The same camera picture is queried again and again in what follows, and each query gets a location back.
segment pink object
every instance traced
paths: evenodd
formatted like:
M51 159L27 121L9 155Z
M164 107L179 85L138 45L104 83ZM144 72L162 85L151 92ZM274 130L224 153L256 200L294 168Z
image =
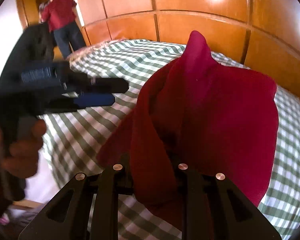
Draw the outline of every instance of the pink object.
M183 55L142 87L98 162L112 165L129 152L136 198L178 228L181 203L167 152L202 174L225 174L258 206L274 160L275 93L270 77L217 63L205 38L193 31Z

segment person's leg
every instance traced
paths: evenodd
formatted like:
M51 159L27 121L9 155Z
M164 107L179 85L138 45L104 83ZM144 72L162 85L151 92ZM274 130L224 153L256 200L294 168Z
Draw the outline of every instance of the person's leg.
M72 53L69 44L69 33L66 26L55 30L53 34L63 58L66 59Z
M77 26L77 23L74 21L67 25L69 30L69 40L74 51L81 49L86 46L86 42L82 36L82 33Z

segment patterned blanket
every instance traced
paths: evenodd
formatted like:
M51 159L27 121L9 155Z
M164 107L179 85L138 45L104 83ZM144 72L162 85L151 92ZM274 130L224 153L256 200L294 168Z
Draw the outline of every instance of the patterned blanket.
M112 106L42 117L49 128L45 157L59 187L78 172L102 172L95 162L101 145L135 106L143 84L184 49L180 44L125 40L71 63L73 69L90 76L123 77L130 88L115 94ZM222 65L246 68L223 54L212 52L212 56ZM277 146L269 188L258 209L288 239L300 224L300 100L279 86L274 100L279 113ZM179 230L153 216L133 196L119 196L118 228L119 239L181 239Z

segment red fabric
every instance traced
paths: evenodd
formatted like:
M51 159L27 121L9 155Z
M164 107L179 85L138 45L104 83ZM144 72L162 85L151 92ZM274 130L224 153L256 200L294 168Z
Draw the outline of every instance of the red fabric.
M112 165L129 152L136 198L178 228L181 203L167 152L202 174L225 174L257 206L274 160L275 93L270 77L213 60L205 38L193 31L183 55L142 87L98 162Z
M58 30L75 20L74 0L52 0L42 11L42 20L48 21L49 30Z

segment person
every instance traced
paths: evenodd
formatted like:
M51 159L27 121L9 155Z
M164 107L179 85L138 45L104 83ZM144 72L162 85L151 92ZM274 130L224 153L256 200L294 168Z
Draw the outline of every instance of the person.
M10 145L11 157L2 160L0 167L19 178L29 178L36 174L38 168L38 151L43 145L42 136L47 130L43 120L38 120L31 129L31 136L19 140ZM3 150L2 131L0 129L0 152ZM6 211L11 201L4 198L0 181L0 217ZM40 210L33 210L25 213L22 217L11 221L4 226L5 234L9 239L17 240L21 231L35 217Z
M48 22L50 32L53 32L56 43L64 59L74 51L86 46L82 33L75 22L74 0L49 0L39 14L43 22Z

